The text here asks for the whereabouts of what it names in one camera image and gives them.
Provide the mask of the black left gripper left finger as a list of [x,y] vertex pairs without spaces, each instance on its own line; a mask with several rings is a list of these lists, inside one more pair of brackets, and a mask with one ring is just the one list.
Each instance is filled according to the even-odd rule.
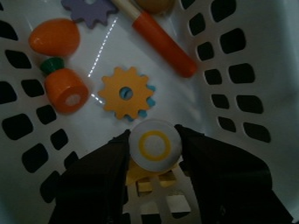
[[61,174],[49,224],[120,224],[129,134],[113,137]]

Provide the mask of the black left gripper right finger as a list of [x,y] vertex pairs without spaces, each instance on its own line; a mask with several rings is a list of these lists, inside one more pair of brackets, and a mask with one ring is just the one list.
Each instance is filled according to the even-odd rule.
[[238,147],[174,126],[201,224],[293,224],[266,163]]

